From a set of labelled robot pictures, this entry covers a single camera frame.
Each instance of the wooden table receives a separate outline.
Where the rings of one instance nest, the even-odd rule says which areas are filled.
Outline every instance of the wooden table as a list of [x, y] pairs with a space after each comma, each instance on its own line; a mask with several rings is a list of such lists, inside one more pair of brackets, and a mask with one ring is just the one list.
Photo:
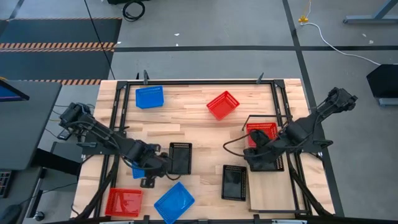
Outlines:
[[[287, 97], [293, 119], [308, 115], [307, 103], [300, 79], [285, 79]], [[105, 125], [109, 125], [117, 81], [102, 81], [94, 117]], [[193, 143], [192, 174], [184, 175], [179, 181], [195, 198], [195, 203], [180, 217], [181, 220], [196, 219], [253, 219], [255, 213], [249, 209], [294, 209], [290, 180], [280, 176], [268, 181], [264, 189], [250, 185], [252, 194], [246, 202], [236, 202], [221, 199], [221, 179], [224, 164], [247, 166], [242, 157], [237, 157], [223, 150], [226, 141], [236, 139], [244, 133], [241, 128], [249, 114], [275, 114], [271, 88], [265, 85], [165, 85], [165, 104], [161, 108], [142, 110], [135, 102], [133, 86], [129, 95], [126, 126], [129, 126], [127, 136], [141, 139], [147, 143], [160, 144], [168, 152], [170, 142]], [[240, 105], [225, 119], [217, 121], [209, 113], [206, 104], [223, 91], [228, 90]], [[119, 107], [122, 107], [124, 94], [121, 94]], [[121, 113], [118, 113], [116, 124]], [[250, 123], [276, 122], [275, 118], [251, 118]], [[245, 141], [239, 141], [229, 148], [237, 153], [243, 153]], [[303, 171], [308, 188], [319, 202], [331, 213], [334, 212], [328, 184], [322, 162], [309, 154], [302, 154]], [[98, 189], [103, 156], [93, 156], [83, 164], [76, 190], [74, 209], [78, 212], [91, 200]], [[168, 191], [177, 181], [167, 178], [156, 178], [154, 189], [143, 189], [144, 198], [141, 213], [136, 220], [142, 220], [144, 215], [150, 215], [151, 220], [161, 220], [154, 208], [154, 203]], [[116, 187], [139, 189], [140, 180], [132, 178], [132, 170], [120, 162]], [[298, 200], [302, 205], [303, 198], [299, 188]], [[101, 216], [104, 215], [108, 191], [103, 195]], [[290, 218], [292, 214], [262, 213], [261, 218]]]

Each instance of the gray floor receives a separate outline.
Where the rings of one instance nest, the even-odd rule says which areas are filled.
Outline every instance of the gray floor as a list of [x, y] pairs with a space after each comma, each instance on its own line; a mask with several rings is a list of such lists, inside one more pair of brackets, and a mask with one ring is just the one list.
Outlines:
[[[397, 45], [398, 26], [344, 25], [345, 15], [372, 14], [384, 0], [313, 1], [310, 22], [321, 26], [333, 45]], [[306, 0], [289, 0], [301, 45], [324, 45], [314, 27], [297, 19]], [[0, 0], [0, 18], [7, 19], [16, 0]], [[122, 5], [88, 0], [93, 17], [120, 17]], [[136, 22], [123, 21], [118, 47], [191, 45], [292, 46], [280, 0], [153, 0]], [[398, 6], [392, 10], [398, 14]], [[25, 0], [17, 17], [88, 17], [82, 0]], [[350, 52], [379, 63], [398, 63], [398, 51]], [[380, 108], [366, 75], [375, 65], [337, 52], [304, 52], [317, 103], [334, 86], [358, 96], [357, 107], [324, 122], [338, 190], [347, 217], [398, 220], [398, 109]], [[151, 78], [301, 78], [293, 51], [124, 52], [112, 61], [118, 79], [135, 78], [146, 69]], [[98, 86], [64, 86], [59, 105], [71, 101], [95, 103]], [[49, 130], [60, 128], [49, 123]], [[55, 139], [45, 133], [41, 147]], [[40, 209], [47, 222], [66, 219], [73, 192], [44, 195]]]

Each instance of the blue basket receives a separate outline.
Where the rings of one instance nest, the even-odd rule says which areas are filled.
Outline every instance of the blue basket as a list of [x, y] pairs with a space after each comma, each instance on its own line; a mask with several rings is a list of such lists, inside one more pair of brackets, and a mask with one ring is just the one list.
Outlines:
[[141, 109], [163, 106], [163, 87], [152, 86], [136, 89], [136, 106]]
[[132, 178], [133, 179], [140, 179], [140, 178], [143, 178], [143, 177], [145, 177], [145, 171], [144, 170], [132, 168]]
[[155, 208], [167, 224], [172, 224], [194, 202], [192, 195], [178, 182], [155, 203]]

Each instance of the red plastic basket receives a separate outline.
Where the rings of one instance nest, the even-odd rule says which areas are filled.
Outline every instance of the red plastic basket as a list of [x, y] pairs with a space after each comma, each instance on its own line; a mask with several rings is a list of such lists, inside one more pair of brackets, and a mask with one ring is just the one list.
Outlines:
[[119, 217], [138, 217], [141, 210], [143, 191], [111, 188], [105, 215]]
[[[278, 129], [276, 127], [276, 123], [250, 123], [246, 125], [246, 134], [249, 134], [251, 130], [262, 130], [266, 135], [268, 135], [269, 139], [275, 139], [276, 134], [278, 133]], [[249, 147], [255, 147], [256, 143], [248, 136]]]
[[225, 91], [207, 104], [207, 108], [217, 120], [223, 119], [235, 110], [237, 106], [239, 106], [239, 102], [228, 91]]

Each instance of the keyboard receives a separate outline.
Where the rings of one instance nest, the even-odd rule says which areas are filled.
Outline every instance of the keyboard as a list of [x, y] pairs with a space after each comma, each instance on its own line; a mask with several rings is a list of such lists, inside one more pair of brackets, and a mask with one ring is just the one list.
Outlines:
[[11, 186], [12, 171], [0, 170], [0, 198], [6, 198]]

